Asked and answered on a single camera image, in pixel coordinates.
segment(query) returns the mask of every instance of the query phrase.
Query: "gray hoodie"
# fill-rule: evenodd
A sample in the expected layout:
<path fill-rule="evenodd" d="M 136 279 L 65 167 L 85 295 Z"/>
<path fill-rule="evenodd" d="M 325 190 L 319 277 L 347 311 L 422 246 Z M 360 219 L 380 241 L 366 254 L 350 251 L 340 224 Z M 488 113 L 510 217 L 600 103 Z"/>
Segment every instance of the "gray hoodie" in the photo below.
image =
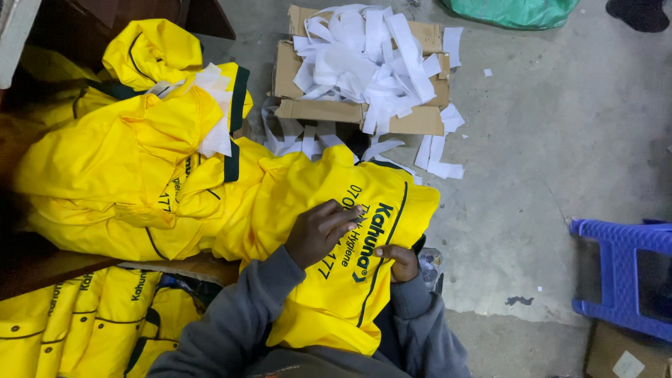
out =
<path fill-rule="evenodd" d="M 283 245 L 266 261 L 252 260 L 238 283 L 224 288 L 203 318 L 184 328 L 177 349 L 156 359 L 147 378 L 472 377 L 466 351 L 444 319 L 441 296 L 427 290 L 420 274 L 390 286 L 405 371 L 379 351 L 368 357 L 326 346 L 278 347 L 258 355 L 267 325 L 305 278 Z"/>

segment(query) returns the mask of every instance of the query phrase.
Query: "concrete floor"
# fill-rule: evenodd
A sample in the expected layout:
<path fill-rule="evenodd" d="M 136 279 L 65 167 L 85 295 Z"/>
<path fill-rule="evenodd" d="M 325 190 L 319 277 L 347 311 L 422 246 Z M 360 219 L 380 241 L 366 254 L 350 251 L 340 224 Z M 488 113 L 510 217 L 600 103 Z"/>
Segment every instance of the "concrete floor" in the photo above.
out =
<path fill-rule="evenodd" d="M 289 4 L 344 2 L 220 1 L 238 39 L 202 36 L 204 60 L 251 70 L 249 120 L 260 130 Z M 672 218 L 672 31 L 635 32 L 606 14 L 605 0 L 580 2 L 566 26 L 542 32 L 454 18 L 432 0 L 419 8 L 360 2 L 465 27 L 450 91 L 466 124 L 448 136 L 442 161 L 464 164 L 466 173 L 463 180 L 420 174 L 442 193 L 427 246 L 449 261 L 449 323 L 471 353 L 474 375 L 581 376 L 589 322 L 573 313 L 571 299 L 592 258 L 579 253 L 565 221 Z M 484 76 L 488 68 L 492 77 Z M 421 137 L 395 136 L 407 144 L 383 155 L 412 166 Z M 514 296 L 534 301 L 506 305 Z"/>

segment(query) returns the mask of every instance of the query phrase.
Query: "finger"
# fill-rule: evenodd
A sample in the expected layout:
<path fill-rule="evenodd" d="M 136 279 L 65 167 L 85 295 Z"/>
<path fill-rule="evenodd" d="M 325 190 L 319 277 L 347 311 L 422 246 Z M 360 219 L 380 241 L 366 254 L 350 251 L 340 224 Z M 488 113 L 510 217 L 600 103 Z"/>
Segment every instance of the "finger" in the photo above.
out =
<path fill-rule="evenodd" d="M 312 209 L 308 211 L 309 214 L 318 214 L 318 215 L 323 215 L 327 216 L 331 213 L 333 213 L 335 210 L 342 209 L 343 207 L 341 204 L 338 203 L 337 200 L 331 199 L 328 200 L 327 202 L 324 202 L 322 204 L 319 204 Z"/>
<path fill-rule="evenodd" d="M 342 226 L 352 219 L 357 218 L 357 216 L 361 213 L 362 206 L 360 204 L 344 211 L 335 212 L 322 220 L 320 228 L 329 233 L 332 229 Z"/>
<path fill-rule="evenodd" d="M 357 225 L 353 222 L 347 222 L 344 223 L 338 227 L 335 227 L 334 229 L 329 232 L 327 235 L 327 243 L 333 243 L 333 245 L 336 245 L 336 243 L 341 239 L 343 236 L 345 236 L 346 233 L 354 230 L 357 228 Z"/>
<path fill-rule="evenodd" d="M 376 248 L 376 256 L 382 258 L 391 258 L 402 265 L 411 265 L 416 259 L 415 252 L 398 245 L 384 245 Z"/>

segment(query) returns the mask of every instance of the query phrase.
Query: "shoe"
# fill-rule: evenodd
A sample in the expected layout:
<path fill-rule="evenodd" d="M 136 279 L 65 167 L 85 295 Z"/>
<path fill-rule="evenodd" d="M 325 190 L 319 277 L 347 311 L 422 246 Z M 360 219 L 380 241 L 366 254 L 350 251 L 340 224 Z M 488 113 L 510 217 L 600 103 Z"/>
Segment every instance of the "shoe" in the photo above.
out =
<path fill-rule="evenodd" d="M 663 0 L 609 0 L 607 13 L 638 32 L 660 33 L 670 24 L 663 13 Z"/>

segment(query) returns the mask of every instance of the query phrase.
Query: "dark stain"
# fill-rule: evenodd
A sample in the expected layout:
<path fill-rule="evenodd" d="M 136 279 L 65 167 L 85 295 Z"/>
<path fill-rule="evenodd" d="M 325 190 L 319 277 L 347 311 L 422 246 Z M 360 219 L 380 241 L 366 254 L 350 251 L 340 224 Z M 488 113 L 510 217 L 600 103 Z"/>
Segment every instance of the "dark stain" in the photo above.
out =
<path fill-rule="evenodd" d="M 504 302 L 505 305 L 513 306 L 515 305 L 516 302 L 520 302 L 524 304 L 525 306 L 529 306 L 532 304 L 532 301 L 534 298 L 530 299 L 525 299 L 523 297 L 512 297 L 512 298 L 507 298 L 506 302 Z"/>

